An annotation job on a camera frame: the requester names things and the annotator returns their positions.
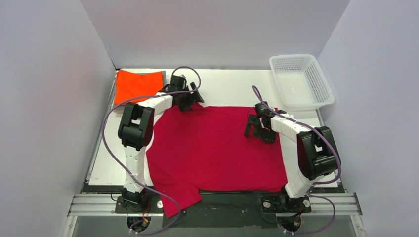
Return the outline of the red t shirt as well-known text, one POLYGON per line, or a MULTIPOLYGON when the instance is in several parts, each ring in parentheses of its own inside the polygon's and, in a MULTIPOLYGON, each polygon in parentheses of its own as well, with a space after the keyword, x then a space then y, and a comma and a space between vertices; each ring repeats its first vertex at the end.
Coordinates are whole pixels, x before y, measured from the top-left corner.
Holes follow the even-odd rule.
POLYGON ((202 200, 200 191, 278 192, 287 183, 281 144, 244 135, 250 107, 193 105, 166 110, 146 152, 164 213, 202 200))

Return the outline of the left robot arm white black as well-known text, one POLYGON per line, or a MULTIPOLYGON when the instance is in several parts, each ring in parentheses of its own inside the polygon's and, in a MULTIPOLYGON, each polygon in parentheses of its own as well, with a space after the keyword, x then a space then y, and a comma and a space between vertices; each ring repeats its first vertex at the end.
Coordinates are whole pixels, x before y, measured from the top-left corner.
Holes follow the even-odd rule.
POLYGON ((145 155, 146 147, 153 137, 155 116, 172 107, 187 111, 195 103, 204 102, 198 92, 198 85, 187 83, 185 76, 172 76, 154 96, 141 102, 128 102, 124 106, 118 128, 125 153, 126 177, 121 191, 122 207, 129 207, 134 212, 147 209, 149 201, 145 190, 145 155))

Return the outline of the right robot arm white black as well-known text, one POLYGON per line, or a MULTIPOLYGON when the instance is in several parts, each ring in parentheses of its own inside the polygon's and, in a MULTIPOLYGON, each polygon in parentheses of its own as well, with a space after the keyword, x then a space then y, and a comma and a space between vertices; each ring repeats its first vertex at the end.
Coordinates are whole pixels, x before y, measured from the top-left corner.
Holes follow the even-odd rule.
POLYGON ((265 101, 254 107, 255 113, 248 115, 245 137, 250 134, 264 143, 274 143, 278 134, 293 142, 297 147, 297 171, 288 179, 279 194, 262 197, 264 213, 310 212, 308 194, 320 180, 339 169, 340 159, 331 130, 312 127, 302 123, 285 111, 274 111, 265 101))

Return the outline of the white plastic basket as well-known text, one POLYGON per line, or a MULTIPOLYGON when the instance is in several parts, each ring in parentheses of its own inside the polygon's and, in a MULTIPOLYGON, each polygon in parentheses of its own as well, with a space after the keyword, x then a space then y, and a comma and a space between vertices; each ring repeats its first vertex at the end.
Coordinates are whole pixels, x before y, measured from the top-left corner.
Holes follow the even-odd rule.
POLYGON ((331 87, 313 55, 272 56, 269 64, 281 101, 291 111, 317 110, 335 102, 331 87))

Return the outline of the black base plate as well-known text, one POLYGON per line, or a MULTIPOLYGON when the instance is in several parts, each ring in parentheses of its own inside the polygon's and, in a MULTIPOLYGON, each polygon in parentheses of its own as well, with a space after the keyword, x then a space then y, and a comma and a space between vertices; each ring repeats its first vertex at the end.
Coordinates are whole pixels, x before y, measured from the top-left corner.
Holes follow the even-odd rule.
POLYGON ((240 228, 259 226, 275 228, 278 224, 297 230, 301 215, 310 213, 308 196, 297 199, 280 192, 204 192, 201 201, 182 208, 180 213, 167 216, 160 196, 143 191, 137 200, 126 199, 125 192, 115 202, 114 212, 127 214, 127 225, 135 232, 151 229, 152 221, 162 218, 162 226, 169 228, 240 228))

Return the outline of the aluminium rail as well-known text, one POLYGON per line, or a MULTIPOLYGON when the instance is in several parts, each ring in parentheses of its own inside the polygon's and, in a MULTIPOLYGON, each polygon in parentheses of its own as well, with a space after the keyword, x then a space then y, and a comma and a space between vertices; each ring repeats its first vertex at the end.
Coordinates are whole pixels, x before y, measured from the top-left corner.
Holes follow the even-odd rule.
MULTIPOLYGON (((318 194, 332 201, 335 205, 335 214, 361 215, 361 207, 355 193, 318 194)), ((309 198, 311 212, 308 216, 331 216, 332 205, 321 198, 309 198)), ((116 213, 116 203, 111 200, 110 194, 75 194, 70 206, 68 216, 141 216, 140 213, 116 213)))

